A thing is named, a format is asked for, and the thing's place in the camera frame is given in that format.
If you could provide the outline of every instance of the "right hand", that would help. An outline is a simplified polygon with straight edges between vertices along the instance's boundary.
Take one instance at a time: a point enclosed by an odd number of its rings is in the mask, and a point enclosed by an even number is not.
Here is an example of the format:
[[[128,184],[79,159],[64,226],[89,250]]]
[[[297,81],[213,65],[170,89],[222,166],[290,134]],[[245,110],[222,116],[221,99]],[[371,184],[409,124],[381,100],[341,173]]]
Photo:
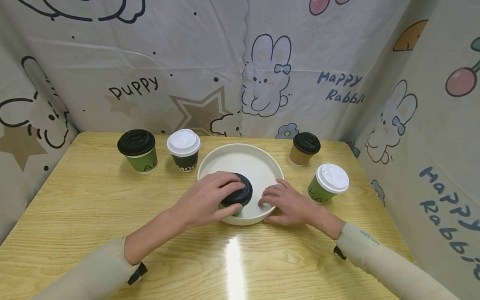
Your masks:
[[[312,199],[297,192],[288,182],[276,180],[280,184],[265,189],[258,204],[268,203],[282,211],[280,216],[268,216],[265,222],[276,225],[312,225],[320,206]]]

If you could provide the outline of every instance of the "beige sleeve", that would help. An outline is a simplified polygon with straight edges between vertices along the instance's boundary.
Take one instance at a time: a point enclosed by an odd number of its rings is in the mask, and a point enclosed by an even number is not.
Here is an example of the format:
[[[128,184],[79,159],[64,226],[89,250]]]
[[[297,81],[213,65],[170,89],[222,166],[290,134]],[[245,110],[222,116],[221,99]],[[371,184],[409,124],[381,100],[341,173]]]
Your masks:
[[[356,267],[401,300],[458,300],[430,275],[354,224],[345,224],[336,244]]]
[[[125,260],[124,243],[125,238],[117,238],[100,246],[33,299],[90,300],[108,296],[125,284],[139,266]]]

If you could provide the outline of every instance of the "round white tray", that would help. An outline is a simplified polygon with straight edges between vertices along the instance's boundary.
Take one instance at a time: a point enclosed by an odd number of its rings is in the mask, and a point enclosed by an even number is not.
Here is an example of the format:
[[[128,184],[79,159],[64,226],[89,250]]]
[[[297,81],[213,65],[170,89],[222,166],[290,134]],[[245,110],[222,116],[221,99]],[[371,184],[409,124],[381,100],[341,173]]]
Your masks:
[[[266,187],[276,184],[275,179],[284,179],[278,163],[264,150],[247,144],[227,144],[210,152],[198,167],[197,179],[217,171],[239,173],[248,178],[253,187],[250,202],[238,216],[229,216],[222,221],[232,225],[246,226],[261,222],[275,209],[270,204],[258,205]]]

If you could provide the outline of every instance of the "coffee cup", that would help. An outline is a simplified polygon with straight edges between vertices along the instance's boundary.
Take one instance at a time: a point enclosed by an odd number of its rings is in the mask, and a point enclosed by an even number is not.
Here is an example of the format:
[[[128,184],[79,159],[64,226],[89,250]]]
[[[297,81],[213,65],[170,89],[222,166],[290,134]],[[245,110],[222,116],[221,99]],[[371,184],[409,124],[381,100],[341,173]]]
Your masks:
[[[153,172],[158,161],[155,150],[155,137],[143,129],[124,133],[117,142],[117,148],[125,155],[130,165],[140,174]]]
[[[347,173],[334,164],[318,167],[308,186],[308,195],[318,203],[324,203],[337,194],[344,193],[350,184]]]
[[[178,170],[192,172],[197,167],[200,137],[190,129],[180,129],[168,137],[167,149]]]
[[[237,209],[237,211],[233,214],[233,216],[238,216],[242,211],[243,207],[250,202],[253,194],[253,188],[250,181],[243,175],[234,173],[240,178],[241,183],[245,185],[245,187],[241,190],[234,191],[230,195],[228,195],[225,199],[220,202],[218,208],[225,208],[229,207],[230,205],[240,203],[242,205],[241,208]]]
[[[320,151],[320,141],[309,132],[300,132],[293,138],[292,149],[288,156],[295,166],[303,166]]]

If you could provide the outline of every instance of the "fabric backdrop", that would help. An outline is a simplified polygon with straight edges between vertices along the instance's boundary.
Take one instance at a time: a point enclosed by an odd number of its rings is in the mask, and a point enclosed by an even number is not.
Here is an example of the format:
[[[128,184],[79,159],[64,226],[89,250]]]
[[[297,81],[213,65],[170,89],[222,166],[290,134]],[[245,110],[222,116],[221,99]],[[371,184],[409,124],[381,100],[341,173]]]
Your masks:
[[[478,299],[478,4],[0,6],[0,240],[78,131],[309,131],[347,142],[419,266],[460,299]]]

